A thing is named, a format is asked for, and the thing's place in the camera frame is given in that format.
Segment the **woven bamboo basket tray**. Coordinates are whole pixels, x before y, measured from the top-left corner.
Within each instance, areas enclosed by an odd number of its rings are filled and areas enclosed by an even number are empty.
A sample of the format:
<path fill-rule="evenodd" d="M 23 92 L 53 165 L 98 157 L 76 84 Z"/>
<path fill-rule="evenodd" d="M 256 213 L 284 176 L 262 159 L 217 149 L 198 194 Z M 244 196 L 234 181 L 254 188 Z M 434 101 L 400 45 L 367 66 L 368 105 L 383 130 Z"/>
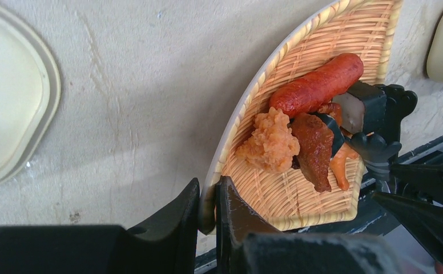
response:
<path fill-rule="evenodd" d="M 341 53 L 364 62 L 362 80 L 385 80 L 402 1 L 335 1 L 293 30 L 254 76 L 222 134 L 210 165 L 200 202 L 199 230 L 215 233 L 215 186 L 231 177 L 236 190 L 254 211 L 281 231 L 350 221 L 357 215 L 364 164 L 348 159 L 349 189 L 338 188 L 329 175 L 331 192 L 316 192 L 298 170 L 269 174 L 249 168 L 235 151 L 253 130 L 257 114 L 268 110 L 271 95 L 282 85 L 323 65 Z"/>

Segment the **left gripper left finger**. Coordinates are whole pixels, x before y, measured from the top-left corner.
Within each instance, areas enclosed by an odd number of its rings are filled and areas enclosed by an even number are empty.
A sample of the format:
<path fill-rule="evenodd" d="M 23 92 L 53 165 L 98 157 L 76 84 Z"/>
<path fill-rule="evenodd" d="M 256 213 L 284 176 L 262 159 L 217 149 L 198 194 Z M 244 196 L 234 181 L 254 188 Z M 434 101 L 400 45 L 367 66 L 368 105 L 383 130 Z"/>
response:
<path fill-rule="evenodd" d="M 0 226 L 0 273 L 193 273 L 199 182 L 141 223 Z"/>

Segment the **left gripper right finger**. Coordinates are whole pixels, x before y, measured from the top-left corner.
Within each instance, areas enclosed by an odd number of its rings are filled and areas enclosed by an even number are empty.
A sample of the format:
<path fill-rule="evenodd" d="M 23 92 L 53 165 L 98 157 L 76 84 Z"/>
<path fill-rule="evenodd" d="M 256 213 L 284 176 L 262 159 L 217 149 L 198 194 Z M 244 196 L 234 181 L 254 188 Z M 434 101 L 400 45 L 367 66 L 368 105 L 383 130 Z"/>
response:
<path fill-rule="evenodd" d="M 218 273 L 401 273 L 382 238 L 284 233 L 248 205 L 229 176 L 216 191 Z"/>

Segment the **black metal tongs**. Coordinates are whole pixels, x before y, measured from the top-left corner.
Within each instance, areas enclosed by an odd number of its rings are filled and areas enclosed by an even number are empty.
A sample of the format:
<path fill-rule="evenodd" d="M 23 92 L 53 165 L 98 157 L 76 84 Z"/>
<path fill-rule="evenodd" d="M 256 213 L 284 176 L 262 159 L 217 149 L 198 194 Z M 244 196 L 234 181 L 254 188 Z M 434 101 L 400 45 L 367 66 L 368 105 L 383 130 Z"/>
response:
<path fill-rule="evenodd" d="M 443 265 L 443 164 L 401 164 L 401 121 L 416 108 L 417 95 L 396 84 L 376 84 L 386 99 L 385 117 L 372 135 L 348 139 L 381 191 L 373 199 L 393 215 Z"/>

